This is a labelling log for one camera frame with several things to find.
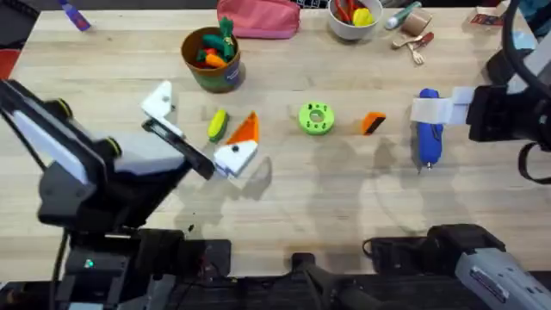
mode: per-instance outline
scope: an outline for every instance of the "brown cup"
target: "brown cup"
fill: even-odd
[[[241,78],[239,74],[241,52],[239,51],[238,41],[232,35],[235,56],[228,62],[227,66],[215,69],[201,68],[196,58],[199,50],[205,48],[202,39],[205,34],[222,35],[220,29],[217,27],[206,27],[192,32],[182,44],[181,51],[183,60],[191,70],[195,81],[197,81],[203,89],[214,93],[230,91],[235,88]]]
[[[404,21],[402,31],[412,36],[418,36],[423,33],[423,30],[427,27],[431,19],[431,13],[421,8],[415,8]]]

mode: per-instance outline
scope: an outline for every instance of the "bowl of toys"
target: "bowl of toys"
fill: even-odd
[[[233,22],[223,18],[219,28],[197,29],[183,41],[183,60],[205,90],[227,92],[238,84],[240,51],[232,31]]]
[[[331,30],[344,40],[372,39],[382,18],[379,0],[330,0],[327,9]]]

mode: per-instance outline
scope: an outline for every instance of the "cup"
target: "cup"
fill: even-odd
[[[344,10],[347,10],[347,1],[346,0],[330,0],[329,5],[327,5],[327,10],[329,12],[329,26],[331,30],[341,39],[344,40],[360,40],[365,38],[366,40],[371,40],[375,36],[375,26],[382,18],[382,4],[379,0],[353,0],[363,3],[366,8],[369,9],[371,15],[373,15],[373,23],[368,26],[356,27],[354,25],[348,25],[344,22],[341,22],[337,17],[337,6],[335,1],[341,3],[341,7]]]
[[[182,44],[182,57],[186,65],[191,70],[195,81],[205,90],[213,93],[227,92],[235,88],[240,79],[239,61],[241,52],[237,39],[232,35],[235,56],[227,63],[224,68],[204,68],[197,61],[197,53],[204,48],[203,35],[217,34],[221,35],[217,27],[206,27],[197,29],[188,35]]]

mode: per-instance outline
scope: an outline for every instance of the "green light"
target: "green light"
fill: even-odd
[[[94,262],[91,259],[86,259],[84,262],[84,268],[92,268],[94,267]]]

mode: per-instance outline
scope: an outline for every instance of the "orange triangle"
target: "orange triangle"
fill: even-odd
[[[258,117],[255,111],[252,111],[249,117],[239,126],[232,137],[226,142],[227,145],[236,144],[243,141],[254,140],[258,143]]]

